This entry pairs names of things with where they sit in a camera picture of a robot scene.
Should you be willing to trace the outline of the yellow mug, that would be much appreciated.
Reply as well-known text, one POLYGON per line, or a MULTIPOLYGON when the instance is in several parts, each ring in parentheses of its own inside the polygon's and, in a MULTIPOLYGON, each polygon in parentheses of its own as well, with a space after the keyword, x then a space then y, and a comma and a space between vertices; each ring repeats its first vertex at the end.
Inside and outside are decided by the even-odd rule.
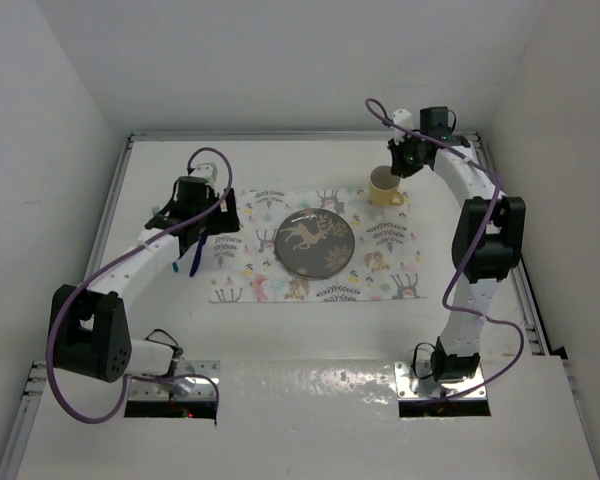
POLYGON ((393 175, 389 166, 374 168, 369 179, 369 203, 375 207, 403 205, 405 197, 399 192, 400 181, 401 178, 393 175))

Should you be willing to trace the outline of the dark blue plastic knife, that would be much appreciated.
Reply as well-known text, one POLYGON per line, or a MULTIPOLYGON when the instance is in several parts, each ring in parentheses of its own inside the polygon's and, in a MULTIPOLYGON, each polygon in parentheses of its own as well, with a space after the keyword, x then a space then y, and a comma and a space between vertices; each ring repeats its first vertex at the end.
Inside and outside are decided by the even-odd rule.
POLYGON ((207 236, 201 235, 199 241, 197 242, 196 251, 194 254, 194 258, 191 264, 191 269, 189 272, 189 277, 192 278, 198 271, 201 260, 204 246, 207 242, 207 236))

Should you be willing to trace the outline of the patterned cloth placemat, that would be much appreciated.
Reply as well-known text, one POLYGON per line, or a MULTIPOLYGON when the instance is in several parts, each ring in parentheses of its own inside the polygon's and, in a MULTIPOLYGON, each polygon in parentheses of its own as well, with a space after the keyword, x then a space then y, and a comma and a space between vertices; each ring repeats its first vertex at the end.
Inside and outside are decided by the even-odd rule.
POLYGON ((420 300, 422 249, 400 193, 388 207, 364 188, 242 190, 240 229, 209 244, 209 300, 310 303, 420 300))

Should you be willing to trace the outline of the grey reindeer plate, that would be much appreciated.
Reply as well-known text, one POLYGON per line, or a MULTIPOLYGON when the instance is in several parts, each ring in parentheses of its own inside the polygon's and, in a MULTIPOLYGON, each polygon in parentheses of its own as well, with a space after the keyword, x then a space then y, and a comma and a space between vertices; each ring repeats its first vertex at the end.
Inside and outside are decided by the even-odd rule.
POLYGON ((322 280, 336 275, 350 262, 355 252, 355 236, 340 215, 321 208, 306 208, 281 223, 274 251, 290 273, 322 280))

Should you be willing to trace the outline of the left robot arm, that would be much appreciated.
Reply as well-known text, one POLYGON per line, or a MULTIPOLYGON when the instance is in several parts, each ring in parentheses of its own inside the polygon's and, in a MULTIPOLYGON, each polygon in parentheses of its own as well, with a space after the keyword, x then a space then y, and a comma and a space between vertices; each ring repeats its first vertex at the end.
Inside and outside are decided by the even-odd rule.
POLYGON ((147 221, 123 255, 79 286, 53 296, 47 359, 54 368, 112 383, 123 375, 163 376, 173 348, 132 338, 127 312, 153 278, 201 238, 240 228, 235 193, 182 176, 168 203, 147 221))

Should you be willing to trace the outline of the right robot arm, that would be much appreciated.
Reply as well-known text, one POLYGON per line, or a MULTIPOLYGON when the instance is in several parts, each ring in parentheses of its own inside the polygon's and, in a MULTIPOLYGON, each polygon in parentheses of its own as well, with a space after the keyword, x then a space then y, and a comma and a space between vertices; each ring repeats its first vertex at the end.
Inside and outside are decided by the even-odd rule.
POLYGON ((449 317, 434 345, 429 377, 437 382, 471 378, 479 366, 492 298, 521 259, 526 204, 505 194, 499 177, 481 166, 468 146, 447 147, 408 135, 391 139, 388 150, 392 175, 406 179, 428 167, 461 207, 451 245, 455 273, 442 298, 449 317))

